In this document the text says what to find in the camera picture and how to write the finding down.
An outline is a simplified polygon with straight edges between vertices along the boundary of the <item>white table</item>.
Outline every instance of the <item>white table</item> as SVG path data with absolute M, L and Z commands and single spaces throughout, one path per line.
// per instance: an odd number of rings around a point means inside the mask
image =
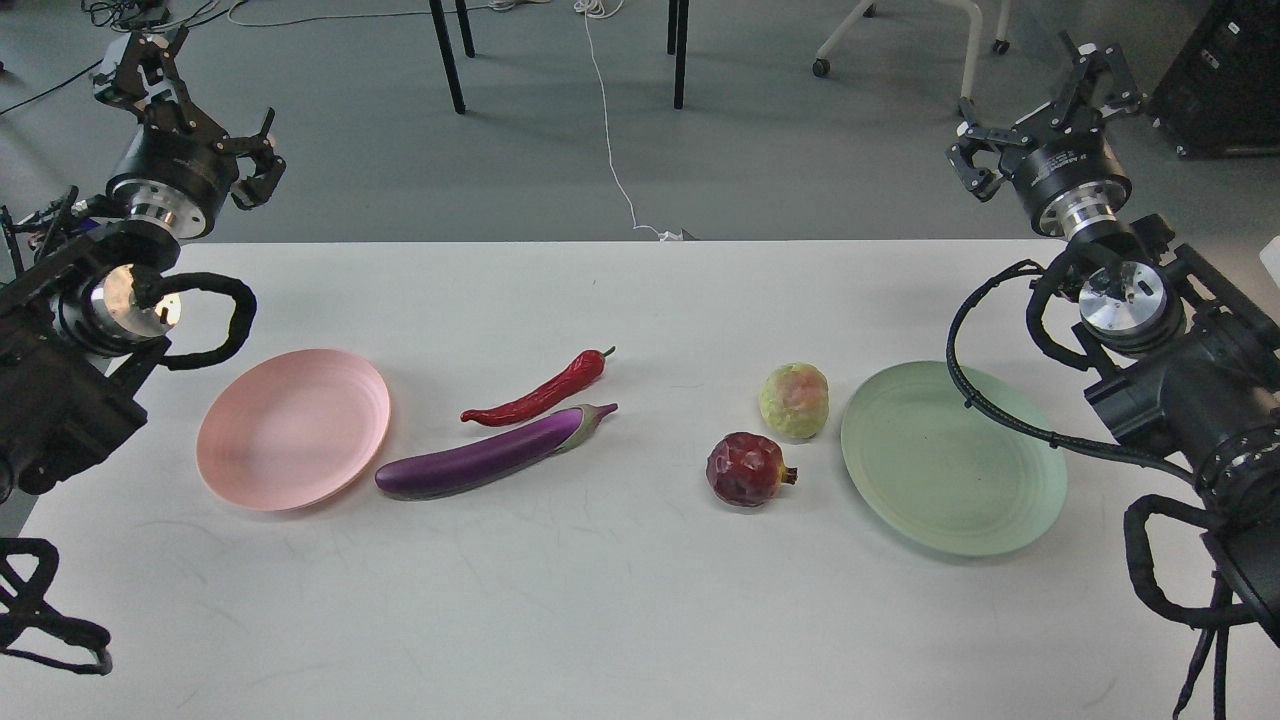
M 947 557 L 874 515 L 838 424 L 864 379 L 942 357 L 972 288 L 1056 241 L 195 245 L 179 269 L 244 279 L 260 314 L 232 361 L 157 374 L 150 423 L 36 506 L 60 611 L 114 635 L 82 678 L 0 659 L 5 717 L 1166 717 L 1196 633 L 1132 594 L 1120 518 L 1193 501 L 1155 471 L 1068 456 L 1056 525 L 996 559 Z M 1060 430 L 1105 437 L 1093 382 L 1043 359 L 1025 283 L 973 315 L 961 360 Z M 179 350 L 225 309 L 188 297 Z M 1066 334 L 1070 307 L 1051 314 Z M 582 447 L 449 498 L 378 492 L 381 462 L 490 433 L 458 411 L 531 389 L 586 347 L 618 350 L 576 397 L 621 410 Z M 360 482 L 264 515 L 214 497 L 195 438 L 252 365 L 305 347 L 367 357 L 393 398 Z M 755 392 L 792 360 L 827 373 L 832 419 L 785 445 L 800 480 L 758 514 L 721 505 L 704 462 L 764 432 Z M 1161 582 L 1202 605 L 1210 561 L 1153 523 Z M 1280 652 L 1231 635 L 1233 717 L 1272 716 Z M 1210 676 L 1184 717 L 1208 717 Z

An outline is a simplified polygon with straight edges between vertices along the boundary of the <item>eggplant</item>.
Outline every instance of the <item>eggplant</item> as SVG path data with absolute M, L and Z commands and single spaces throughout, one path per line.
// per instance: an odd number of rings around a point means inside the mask
M 567 407 L 471 445 L 388 462 L 374 474 L 374 482 L 401 500 L 465 492 L 582 445 L 600 419 L 617 409 L 616 402 Z

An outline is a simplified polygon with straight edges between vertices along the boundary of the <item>gray floor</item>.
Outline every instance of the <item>gray floor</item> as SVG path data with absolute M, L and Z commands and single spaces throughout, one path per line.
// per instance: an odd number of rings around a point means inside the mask
M 201 3 L 169 4 L 186 14 Z M 1057 31 L 1078 42 L 1124 42 L 1151 91 L 1207 0 L 1018 1 L 1002 58 L 986 49 L 998 3 L 979 4 L 988 37 L 974 95 L 988 124 L 1007 126 L 1056 87 L 1065 67 Z M 255 0 L 237 17 L 425 5 Z M 1011 188 L 980 205 L 943 159 L 957 124 L 963 13 L 884 0 L 819 79 L 814 51 L 849 0 L 691 5 L 681 111 L 671 106 L 666 1 L 628 0 L 590 24 L 614 167 L 639 223 L 700 238 L 1030 234 Z M 289 163 L 270 205 L 246 214 L 228 204 L 207 241 L 653 240 L 632 229 L 613 183 L 600 86 L 571 6 L 472 13 L 475 59 L 461 56 L 449 19 L 468 105 L 462 117 L 422 15 L 269 29 L 220 19 L 195 29 L 178 58 L 192 97 L 233 132 L 251 132 L 275 106 L 274 135 Z M 0 12 L 9 70 L 0 105 L 100 59 L 115 37 L 74 3 L 15 0 Z M 20 215 L 70 183 L 99 191 L 133 131 L 129 115 L 93 101 L 87 79 L 0 118 L 0 201 Z M 1144 119 L 1114 123 L 1110 135 L 1135 186 L 1124 215 L 1165 214 L 1181 240 L 1280 310 L 1280 291 L 1257 261 L 1280 234 L 1280 159 L 1179 160 Z

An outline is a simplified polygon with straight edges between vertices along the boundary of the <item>green plate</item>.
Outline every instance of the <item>green plate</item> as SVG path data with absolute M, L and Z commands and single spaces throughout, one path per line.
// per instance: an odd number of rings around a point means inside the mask
M 965 375 L 996 405 L 1037 427 L 1016 389 Z M 1011 552 L 1044 534 L 1066 501 L 1066 461 L 964 406 L 943 363 L 906 363 L 864 382 L 849 401 L 840 445 L 854 486 L 890 525 L 954 555 Z

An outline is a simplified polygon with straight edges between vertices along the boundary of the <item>pomegranate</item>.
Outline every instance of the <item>pomegranate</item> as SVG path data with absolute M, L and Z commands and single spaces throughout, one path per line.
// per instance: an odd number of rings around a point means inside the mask
M 796 470 L 782 462 L 782 448 L 751 433 L 730 433 L 707 457 L 707 482 L 716 497 L 739 507 L 758 507 L 795 484 Z

